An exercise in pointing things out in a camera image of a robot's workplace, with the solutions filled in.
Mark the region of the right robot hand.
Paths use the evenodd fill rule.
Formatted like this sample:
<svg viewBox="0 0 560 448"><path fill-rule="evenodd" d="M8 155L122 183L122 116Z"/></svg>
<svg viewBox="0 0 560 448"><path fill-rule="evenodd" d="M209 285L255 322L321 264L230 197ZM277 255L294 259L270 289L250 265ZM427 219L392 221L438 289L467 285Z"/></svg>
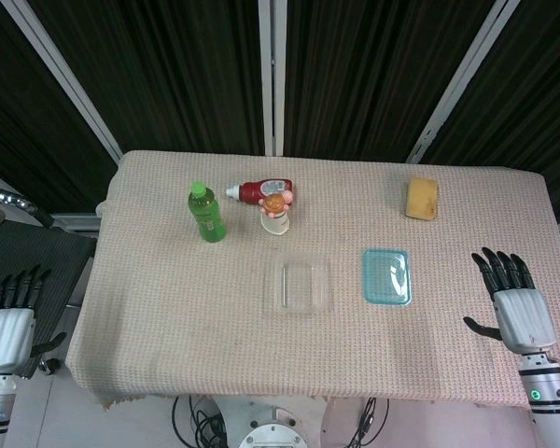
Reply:
<svg viewBox="0 0 560 448"><path fill-rule="evenodd" d="M557 343L553 321L531 272L517 255L484 247L471 255L478 266L497 319L486 327L469 316L463 318L474 333L504 343L516 355L546 353Z"/></svg>

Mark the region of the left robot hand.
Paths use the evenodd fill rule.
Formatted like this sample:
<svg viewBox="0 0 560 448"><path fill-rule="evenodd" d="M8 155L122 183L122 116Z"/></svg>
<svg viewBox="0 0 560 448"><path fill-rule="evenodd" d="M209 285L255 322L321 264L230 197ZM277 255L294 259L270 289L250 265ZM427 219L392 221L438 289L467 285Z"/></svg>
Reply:
<svg viewBox="0 0 560 448"><path fill-rule="evenodd" d="M66 337L62 331L48 342L33 343L36 306L49 275L36 265L0 283L0 374L19 375L28 360L58 348Z"/></svg>

